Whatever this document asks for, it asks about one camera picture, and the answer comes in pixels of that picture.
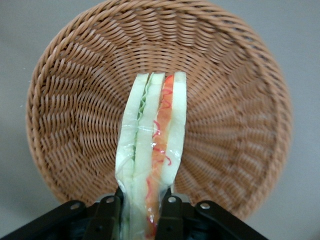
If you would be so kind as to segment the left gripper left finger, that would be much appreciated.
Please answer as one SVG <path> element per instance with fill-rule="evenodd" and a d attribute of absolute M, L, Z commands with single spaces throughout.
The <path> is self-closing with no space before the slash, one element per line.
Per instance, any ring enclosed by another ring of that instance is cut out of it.
<path fill-rule="evenodd" d="M 114 195 L 105 196 L 86 228 L 87 240 L 119 240 L 124 195 L 118 187 Z"/>

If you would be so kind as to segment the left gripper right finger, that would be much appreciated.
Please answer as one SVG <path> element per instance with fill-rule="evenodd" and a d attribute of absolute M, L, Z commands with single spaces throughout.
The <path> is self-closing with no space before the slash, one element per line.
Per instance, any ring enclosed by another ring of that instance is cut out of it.
<path fill-rule="evenodd" d="M 161 202 L 160 217 L 156 229 L 157 240 L 183 240 L 183 201 L 169 188 Z"/>

